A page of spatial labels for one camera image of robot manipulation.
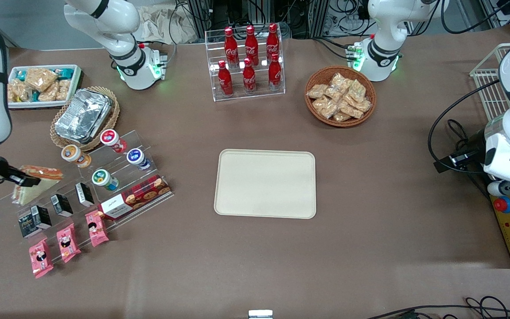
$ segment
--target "red bottle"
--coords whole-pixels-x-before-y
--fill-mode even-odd
[[[224,29],[225,32],[225,43],[223,48],[225,49],[225,57],[227,57],[227,63],[230,69],[237,69],[239,67],[239,54],[237,53],[237,42],[233,38],[233,29],[227,27]]]
[[[218,61],[220,70],[218,71],[218,79],[220,81],[221,91],[224,97],[230,97],[233,95],[233,85],[231,83],[231,74],[229,70],[225,68],[225,61]]]
[[[267,63],[271,63],[271,54],[279,53],[279,37],[277,36],[277,24],[269,24],[269,36],[267,37]]]
[[[269,65],[269,89],[278,91],[281,88],[281,64],[279,54],[271,54],[271,65]]]
[[[245,39],[245,54],[251,59],[253,65],[259,65],[259,43],[255,38],[255,27],[247,26],[247,39]]]
[[[245,93],[247,95],[251,95],[257,89],[257,83],[255,82],[255,71],[251,66],[250,58],[246,57],[243,62],[245,62],[245,68],[243,69],[243,86],[245,87]]]

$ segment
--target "table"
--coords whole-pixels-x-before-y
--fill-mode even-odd
[[[408,39],[398,69],[375,83],[376,112],[348,129],[306,109],[308,77],[342,63],[310,40],[285,41],[286,95],[221,103],[212,102],[203,45],[178,47],[167,80],[145,91],[123,84],[101,49],[12,50],[14,66],[76,63],[84,87],[112,89],[116,129],[137,129],[151,144],[176,195],[37,280],[15,213],[0,212],[0,317],[216,319],[269,308],[278,319],[364,319],[488,294],[510,307],[510,260],[488,201],[466,176],[437,174],[426,147],[437,115],[474,88],[468,72],[504,42],[510,28]],[[0,155],[16,166],[64,165],[49,139],[55,113],[13,111]],[[486,121],[476,97],[450,117],[468,133]],[[454,142],[439,126],[435,152],[449,154]],[[313,153],[316,216],[216,214],[227,148]],[[0,186],[0,197],[11,189]]]

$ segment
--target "wicker basket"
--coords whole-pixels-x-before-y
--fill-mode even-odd
[[[105,124],[103,125],[102,131],[105,129],[108,129],[108,128],[113,128],[115,126],[115,123],[117,123],[117,118],[119,117],[119,103],[117,102],[117,98],[115,97],[115,94],[113,92],[111,92],[109,89],[106,89],[105,87],[101,87],[101,86],[91,86],[91,87],[88,87],[87,89],[90,89],[91,91],[94,91],[94,92],[102,93],[103,95],[107,95],[113,101],[113,109],[110,111],[107,119],[105,119],[105,121],[104,121]],[[59,148],[63,148],[69,144],[74,144],[77,147],[79,147],[82,151],[85,151],[85,152],[95,149],[98,145],[100,145],[100,134],[96,135],[96,137],[93,140],[91,140],[89,143],[80,144],[73,140],[64,139],[56,133],[56,130],[54,129],[54,125],[56,124],[56,121],[58,121],[58,119],[60,117],[62,117],[62,115],[64,114],[64,112],[66,111],[66,109],[68,108],[69,105],[70,105],[70,101],[68,101],[67,104],[65,106],[63,106],[62,109],[60,109],[60,111],[54,117],[54,120],[52,121],[52,124],[50,125],[50,138],[52,139],[54,144]]]
[[[371,102],[371,109],[369,109],[365,114],[363,114],[363,117],[361,119],[354,119],[351,118],[347,121],[343,122],[336,122],[333,120],[326,119],[322,115],[320,115],[312,106],[312,99],[306,95],[306,92],[310,91],[310,89],[317,84],[326,84],[329,85],[330,81],[334,77],[334,74],[336,72],[339,72],[341,75],[343,75],[345,78],[348,79],[357,79],[360,81],[360,83],[366,88],[366,97]],[[320,69],[316,71],[316,73],[312,74],[310,79],[308,79],[308,83],[306,83],[306,89],[304,91],[304,100],[306,101],[306,106],[310,110],[312,114],[316,118],[318,118],[320,121],[336,126],[336,127],[350,127],[354,125],[358,125],[359,123],[362,123],[365,121],[368,117],[371,116],[373,111],[375,110],[375,106],[377,105],[377,95],[375,94],[375,88],[373,87],[373,84],[371,81],[369,81],[368,78],[366,78],[365,75],[361,74],[360,72],[357,72],[356,70],[347,67],[347,66],[341,66],[341,65],[331,65],[328,67],[324,67],[324,69]]]

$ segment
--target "pink snack packet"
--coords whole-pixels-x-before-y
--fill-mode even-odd
[[[44,276],[47,272],[54,268],[52,266],[50,250],[46,244],[46,238],[29,248],[29,255],[31,256],[31,266],[33,268],[35,278]]]
[[[65,263],[80,253],[74,236],[74,224],[69,224],[64,230],[56,233],[56,238],[60,247],[60,256]]]
[[[85,220],[88,222],[89,238],[92,241],[92,246],[97,246],[104,241],[109,241],[108,235],[105,233],[104,221],[101,219],[99,211],[85,215]]]

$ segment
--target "red button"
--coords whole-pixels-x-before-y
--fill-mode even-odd
[[[496,208],[496,210],[500,212],[504,212],[508,208],[508,204],[506,200],[504,200],[503,198],[497,198],[496,200],[494,200],[493,206],[494,208]]]

